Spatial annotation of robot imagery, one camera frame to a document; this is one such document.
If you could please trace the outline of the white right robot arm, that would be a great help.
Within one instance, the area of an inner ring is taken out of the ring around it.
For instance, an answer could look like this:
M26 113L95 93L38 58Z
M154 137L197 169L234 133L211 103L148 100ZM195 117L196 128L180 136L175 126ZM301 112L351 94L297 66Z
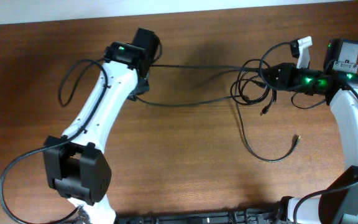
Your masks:
M311 37L287 43L297 63L257 72L273 90L323 95L341 137L345 171L327 189L287 202L288 223L358 223L358 41L329 41L323 70L309 68Z

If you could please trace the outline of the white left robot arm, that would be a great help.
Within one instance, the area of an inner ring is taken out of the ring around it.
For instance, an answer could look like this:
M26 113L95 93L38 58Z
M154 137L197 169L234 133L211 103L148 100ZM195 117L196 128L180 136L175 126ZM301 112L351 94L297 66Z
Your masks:
M114 223L107 197L112 171L104 150L124 102L149 90L160 45L155 32L139 28L131 43L113 42L101 61L89 60L100 69L93 91L61 137L45 140L48 186L76 207L75 223Z

